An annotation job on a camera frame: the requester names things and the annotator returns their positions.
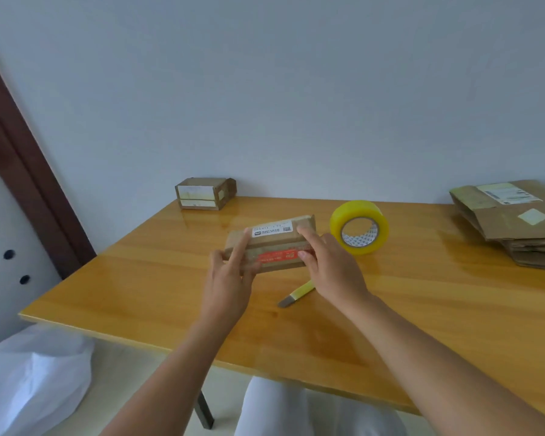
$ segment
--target flattened cardboard box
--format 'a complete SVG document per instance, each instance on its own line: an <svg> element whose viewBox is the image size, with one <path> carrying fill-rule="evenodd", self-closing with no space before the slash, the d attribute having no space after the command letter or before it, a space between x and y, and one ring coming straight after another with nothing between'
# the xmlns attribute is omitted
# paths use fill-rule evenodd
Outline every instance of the flattened cardboard box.
<svg viewBox="0 0 545 436"><path fill-rule="evenodd" d="M243 266L255 261L262 263L260 273L305 266L297 255L299 250L312 252L311 245L297 232L297 226L306 226L316 231L315 216L300 216L279 220L250 228L250 241L246 247ZM234 246L244 231L228 234L224 258L228 260Z"/></svg>
<svg viewBox="0 0 545 436"><path fill-rule="evenodd" d="M450 191L460 213L486 240L495 240L524 266L545 269L545 185L536 180Z"/></svg>
<svg viewBox="0 0 545 436"><path fill-rule="evenodd" d="M189 177L175 186L182 209L218 211L236 195L234 179Z"/></svg>

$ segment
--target roll of tape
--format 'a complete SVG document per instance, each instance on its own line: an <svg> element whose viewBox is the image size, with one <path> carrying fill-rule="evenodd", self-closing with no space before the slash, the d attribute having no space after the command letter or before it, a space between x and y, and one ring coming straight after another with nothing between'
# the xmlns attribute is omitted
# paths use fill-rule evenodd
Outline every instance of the roll of tape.
<svg viewBox="0 0 545 436"><path fill-rule="evenodd" d="M344 233L344 227L355 219L365 219L369 226L367 231L356 235ZM341 246L353 255L375 251L385 243L389 235L388 221L379 208L367 200L352 200L339 206L331 215L329 227Z"/></svg>

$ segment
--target person's left arm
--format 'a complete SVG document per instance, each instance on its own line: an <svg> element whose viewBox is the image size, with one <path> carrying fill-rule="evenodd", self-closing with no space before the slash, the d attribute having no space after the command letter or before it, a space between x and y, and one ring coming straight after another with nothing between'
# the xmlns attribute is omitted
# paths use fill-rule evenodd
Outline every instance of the person's left arm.
<svg viewBox="0 0 545 436"><path fill-rule="evenodd" d="M183 434L212 361L248 305L258 266L240 276L249 240L245 231L228 263L221 251L211 253L200 318L101 436Z"/></svg>

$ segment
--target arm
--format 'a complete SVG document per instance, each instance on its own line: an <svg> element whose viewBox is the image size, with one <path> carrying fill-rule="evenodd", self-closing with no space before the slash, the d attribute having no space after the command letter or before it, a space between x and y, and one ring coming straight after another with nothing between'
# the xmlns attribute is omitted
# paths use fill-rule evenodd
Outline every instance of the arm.
<svg viewBox="0 0 545 436"><path fill-rule="evenodd" d="M299 256L317 291L361 330L438 434L545 436L545 415L370 294L333 236L298 231L315 250Z"/></svg>
<svg viewBox="0 0 545 436"><path fill-rule="evenodd" d="M247 231L228 263L221 251L210 256L199 320L105 427L101 436L181 435L220 346L240 319L250 298L255 267L240 276Z"/></svg>

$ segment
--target wooden table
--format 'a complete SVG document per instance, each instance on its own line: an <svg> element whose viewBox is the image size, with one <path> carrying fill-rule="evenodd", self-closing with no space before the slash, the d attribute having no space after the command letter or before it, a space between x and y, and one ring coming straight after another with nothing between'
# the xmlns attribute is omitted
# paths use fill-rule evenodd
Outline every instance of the wooden table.
<svg viewBox="0 0 545 436"><path fill-rule="evenodd" d="M340 204L237 197L212 212L174 202L21 316L167 352L196 319L207 255L229 231L313 213L323 233ZM378 206L391 234L358 258L370 290L545 413L545 270L516 266L451 205ZM318 293L276 307L308 279L305 268L257 276L215 364L416 412L372 346Z"/></svg>

